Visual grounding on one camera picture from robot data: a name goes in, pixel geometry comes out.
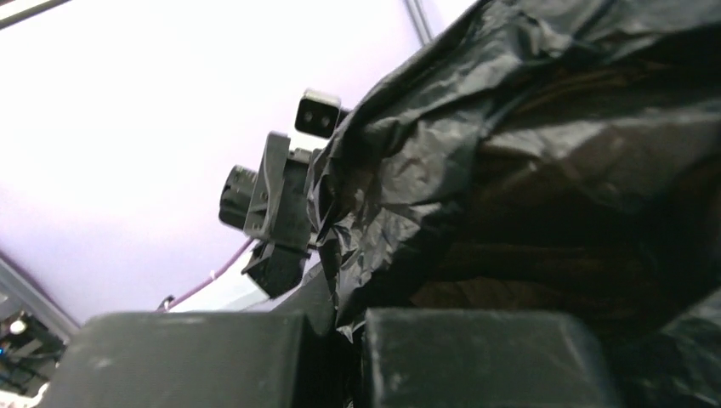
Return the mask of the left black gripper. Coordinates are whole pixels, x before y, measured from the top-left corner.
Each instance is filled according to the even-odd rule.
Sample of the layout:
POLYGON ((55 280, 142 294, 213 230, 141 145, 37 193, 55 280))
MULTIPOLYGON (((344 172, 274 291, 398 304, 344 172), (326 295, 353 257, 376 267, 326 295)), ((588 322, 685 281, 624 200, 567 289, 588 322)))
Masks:
POLYGON ((291 150, 290 144, 283 134, 268 135, 243 228, 248 236, 262 241, 243 272, 269 298, 298 285, 309 258, 306 178, 310 153, 291 150))

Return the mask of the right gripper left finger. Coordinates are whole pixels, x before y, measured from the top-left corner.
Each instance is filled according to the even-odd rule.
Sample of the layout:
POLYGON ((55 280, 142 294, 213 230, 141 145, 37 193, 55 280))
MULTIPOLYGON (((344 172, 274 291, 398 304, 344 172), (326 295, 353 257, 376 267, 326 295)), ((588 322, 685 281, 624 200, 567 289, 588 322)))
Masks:
POLYGON ((42 404, 335 407, 333 313, 314 267, 270 311, 103 315, 71 341, 42 404))

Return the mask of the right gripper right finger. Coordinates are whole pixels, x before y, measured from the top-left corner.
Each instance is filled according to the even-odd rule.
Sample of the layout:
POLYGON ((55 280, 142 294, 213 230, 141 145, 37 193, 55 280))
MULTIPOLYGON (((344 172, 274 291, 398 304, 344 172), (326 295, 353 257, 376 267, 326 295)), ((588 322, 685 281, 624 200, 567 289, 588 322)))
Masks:
POLYGON ((371 309, 372 407, 619 407, 598 341, 547 312, 371 309))

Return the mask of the black trash bag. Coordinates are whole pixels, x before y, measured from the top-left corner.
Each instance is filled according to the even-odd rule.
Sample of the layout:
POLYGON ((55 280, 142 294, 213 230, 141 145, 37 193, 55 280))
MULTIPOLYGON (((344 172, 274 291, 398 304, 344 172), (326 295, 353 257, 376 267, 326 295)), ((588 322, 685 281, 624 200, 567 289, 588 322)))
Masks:
POLYGON ((479 1, 312 174, 356 406, 371 309, 569 315, 619 407, 719 406, 719 2, 479 1))

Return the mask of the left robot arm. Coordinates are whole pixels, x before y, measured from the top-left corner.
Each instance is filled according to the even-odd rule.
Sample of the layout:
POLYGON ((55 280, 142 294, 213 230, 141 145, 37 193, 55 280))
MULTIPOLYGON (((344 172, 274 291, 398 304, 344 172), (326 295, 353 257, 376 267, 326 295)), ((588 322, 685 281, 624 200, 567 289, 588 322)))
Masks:
POLYGON ((271 132, 259 169, 233 167, 220 196, 219 220, 257 241, 242 273, 269 298, 291 291, 304 274, 313 235, 308 171, 316 155, 293 149, 290 138, 271 132))

